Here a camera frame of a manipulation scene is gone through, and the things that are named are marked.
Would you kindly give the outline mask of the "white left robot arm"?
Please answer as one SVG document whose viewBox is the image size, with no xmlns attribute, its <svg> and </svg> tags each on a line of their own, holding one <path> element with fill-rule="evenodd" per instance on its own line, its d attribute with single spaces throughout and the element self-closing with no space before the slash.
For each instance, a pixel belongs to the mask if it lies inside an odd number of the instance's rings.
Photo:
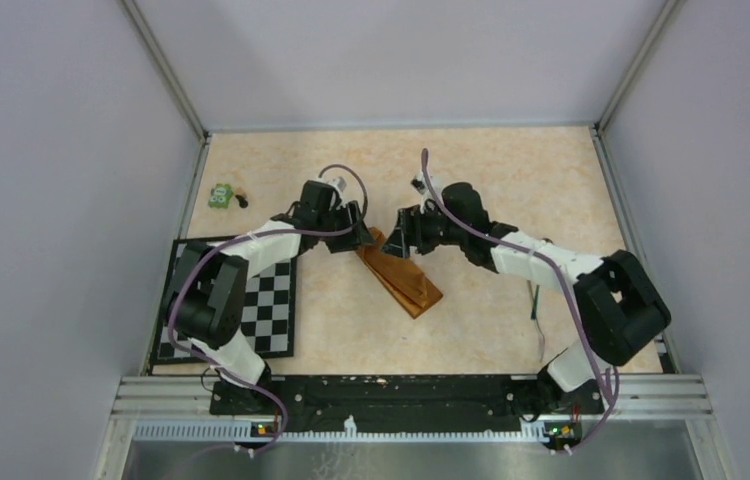
<svg viewBox="0 0 750 480">
<path fill-rule="evenodd" d="M 372 245 L 368 207 L 367 199 L 345 198 L 335 180 L 308 180 L 299 199 L 262 226 L 221 242 L 188 242 L 161 307 L 170 345 L 215 369 L 243 410 L 265 410 L 270 372 L 241 331 L 249 280 L 318 244 L 332 253 Z"/>
</svg>

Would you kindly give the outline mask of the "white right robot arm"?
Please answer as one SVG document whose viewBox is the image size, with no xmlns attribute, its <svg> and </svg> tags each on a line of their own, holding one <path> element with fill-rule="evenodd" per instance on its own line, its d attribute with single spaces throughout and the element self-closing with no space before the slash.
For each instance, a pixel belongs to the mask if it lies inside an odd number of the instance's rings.
<svg viewBox="0 0 750 480">
<path fill-rule="evenodd" d="M 399 210 L 383 253 L 409 258 L 412 252 L 456 246 L 475 266 L 561 293 L 577 313 L 578 340 L 538 375 L 537 397 L 545 409 L 565 411 L 577 400 L 579 387 L 627 364 L 669 326 L 667 305 L 631 252 L 578 253 L 493 221 L 467 182 L 429 189 L 416 176 L 411 185 L 422 200 Z"/>
</svg>

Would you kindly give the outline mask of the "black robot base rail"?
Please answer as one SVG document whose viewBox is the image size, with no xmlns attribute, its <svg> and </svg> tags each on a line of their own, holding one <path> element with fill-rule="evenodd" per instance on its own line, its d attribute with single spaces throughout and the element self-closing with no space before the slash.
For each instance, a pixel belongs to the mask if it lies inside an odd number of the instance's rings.
<svg viewBox="0 0 750 480">
<path fill-rule="evenodd" d="M 266 428 L 285 432 L 337 432 L 346 425 L 364 434 L 515 432 L 544 415 L 600 415 L 598 386 L 590 380 L 564 393 L 535 376 L 487 375 L 287 375 L 258 392 L 214 383 L 214 416 L 266 417 Z"/>
</svg>

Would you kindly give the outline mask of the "brown satin napkin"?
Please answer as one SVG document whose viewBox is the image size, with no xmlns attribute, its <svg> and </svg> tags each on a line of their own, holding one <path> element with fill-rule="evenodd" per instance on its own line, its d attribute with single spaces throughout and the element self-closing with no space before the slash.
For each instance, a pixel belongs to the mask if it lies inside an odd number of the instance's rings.
<svg viewBox="0 0 750 480">
<path fill-rule="evenodd" d="M 368 232 L 375 244 L 358 248 L 357 256 L 412 319 L 417 319 L 443 299 L 441 290 L 412 260 L 380 251 L 386 236 L 379 229 L 370 227 Z"/>
</svg>

